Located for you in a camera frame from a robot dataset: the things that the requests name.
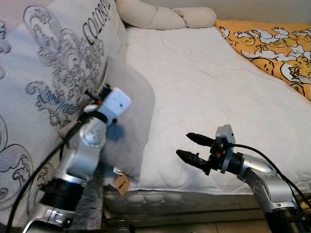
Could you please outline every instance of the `silver robotic arm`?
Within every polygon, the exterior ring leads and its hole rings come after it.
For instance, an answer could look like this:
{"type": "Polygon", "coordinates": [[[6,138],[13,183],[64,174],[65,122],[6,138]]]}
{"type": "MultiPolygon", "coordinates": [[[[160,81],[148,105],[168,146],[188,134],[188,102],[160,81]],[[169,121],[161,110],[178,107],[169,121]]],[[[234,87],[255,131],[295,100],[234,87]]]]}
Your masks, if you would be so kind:
{"type": "Polygon", "coordinates": [[[59,167],[23,233],[59,232],[71,225],[83,189],[98,165],[106,128],[131,104],[118,88],[109,90],[103,102],[96,100],[82,113],[81,127],[68,140],[59,167]]]}
{"type": "Polygon", "coordinates": [[[229,171],[247,183],[272,233],[311,233],[291,188],[272,165],[264,159],[233,152],[230,144],[235,143],[235,138],[230,125],[219,127],[216,139],[195,133],[189,133],[187,137],[199,145],[211,147],[208,161],[199,158],[198,154],[183,150],[177,150],[177,155],[207,175],[211,169],[220,170],[221,173],[229,171]]]}

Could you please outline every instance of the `white sheet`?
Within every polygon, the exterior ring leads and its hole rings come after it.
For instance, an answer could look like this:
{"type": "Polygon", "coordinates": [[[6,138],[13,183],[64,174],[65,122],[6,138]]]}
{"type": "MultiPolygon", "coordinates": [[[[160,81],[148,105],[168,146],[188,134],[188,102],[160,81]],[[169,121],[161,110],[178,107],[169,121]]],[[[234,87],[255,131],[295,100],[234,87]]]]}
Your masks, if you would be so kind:
{"type": "MultiPolygon", "coordinates": [[[[274,161],[303,192],[311,189],[310,102],[237,54],[216,28],[168,31],[129,28],[126,62],[152,84],[156,103],[141,178],[131,190],[250,194],[237,178],[210,176],[185,164],[176,149],[201,152],[188,132],[215,136],[231,124],[237,143],[274,161]]],[[[235,149],[255,155],[251,151],[235,149]]]]}

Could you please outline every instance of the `cream bolster pillow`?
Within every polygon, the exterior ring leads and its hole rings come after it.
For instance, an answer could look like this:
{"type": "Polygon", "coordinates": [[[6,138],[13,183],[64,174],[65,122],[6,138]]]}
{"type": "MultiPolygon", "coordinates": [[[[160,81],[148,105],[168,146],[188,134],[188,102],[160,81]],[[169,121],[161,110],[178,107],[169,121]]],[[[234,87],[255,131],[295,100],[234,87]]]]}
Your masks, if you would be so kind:
{"type": "Polygon", "coordinates": [[[140,0],[117,0],[116,6],[121,19],[135,27],[161,30],[186,27],[183,19],[169,8],[140,0]]]}
{"type": "Polygon", "coordinates": [[[215,12],[207,7],[185,7],[173,9],[179,14],[188,28],[209,28],[216,21],[215,12]]]}

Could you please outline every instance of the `wall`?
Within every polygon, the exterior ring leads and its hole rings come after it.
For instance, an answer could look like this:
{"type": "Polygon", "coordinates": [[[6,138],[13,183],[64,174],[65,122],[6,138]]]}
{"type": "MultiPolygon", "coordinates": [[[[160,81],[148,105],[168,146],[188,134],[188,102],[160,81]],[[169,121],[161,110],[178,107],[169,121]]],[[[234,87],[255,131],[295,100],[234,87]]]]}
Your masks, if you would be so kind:
{"type": "Polygon", "coordinates": [[[143,0],[169,8],[206,6],[219,19],[253,20],[273,23],[308,23],[311,0],[143,0]]]}

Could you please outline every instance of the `tag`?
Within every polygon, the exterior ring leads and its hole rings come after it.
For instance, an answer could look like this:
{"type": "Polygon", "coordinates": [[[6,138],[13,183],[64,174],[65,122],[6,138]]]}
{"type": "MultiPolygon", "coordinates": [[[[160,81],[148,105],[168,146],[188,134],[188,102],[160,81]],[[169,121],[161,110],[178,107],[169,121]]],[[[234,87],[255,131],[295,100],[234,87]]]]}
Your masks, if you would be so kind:
{"type": "Polygon", "coordinates": [[[121,196],[124,196],[128,190],[130,183],[126,175],[123,173],[112,182],[112,185],[118,190],[121,196]]]}
{"type": "Polygon", "coordinates": [[[118,174],[118,175],[122,175],[122,171],[116,167],[113,168],[113,172],[118,174]]]}

